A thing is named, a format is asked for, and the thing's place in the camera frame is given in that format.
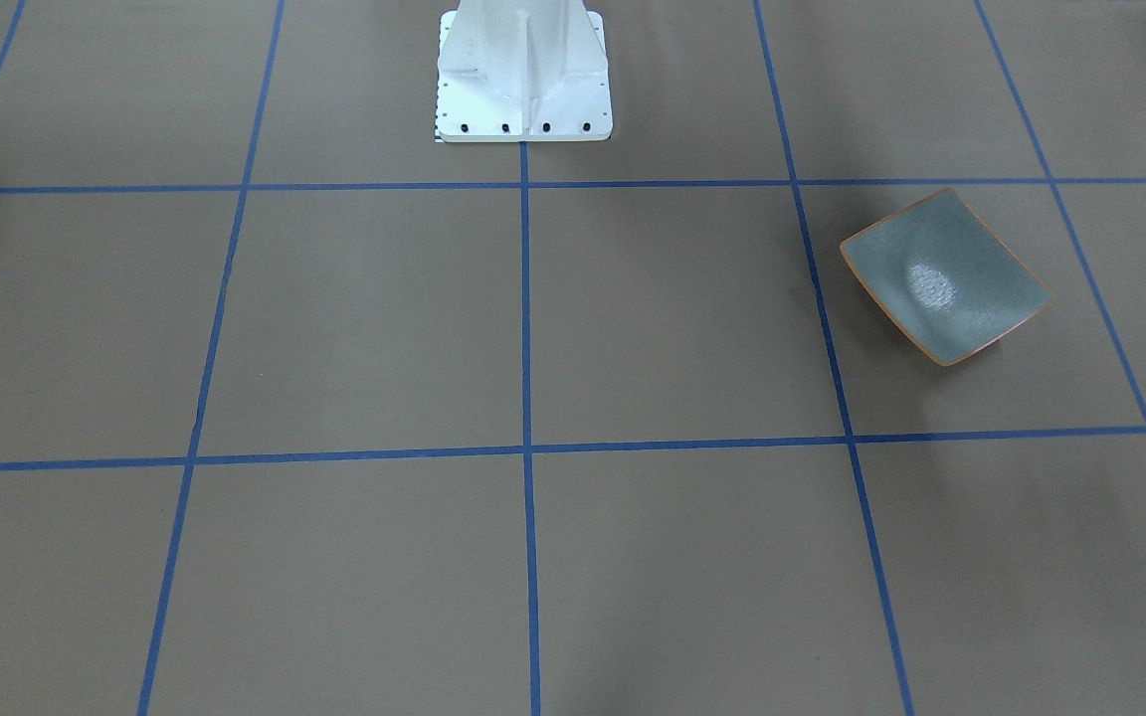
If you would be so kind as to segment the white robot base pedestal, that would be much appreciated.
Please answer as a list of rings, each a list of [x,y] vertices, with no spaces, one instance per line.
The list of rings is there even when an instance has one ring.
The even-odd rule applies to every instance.
[[[605,22],[582,1],[461,1],[441,15],[438,40],[435,140],[613,135]]]

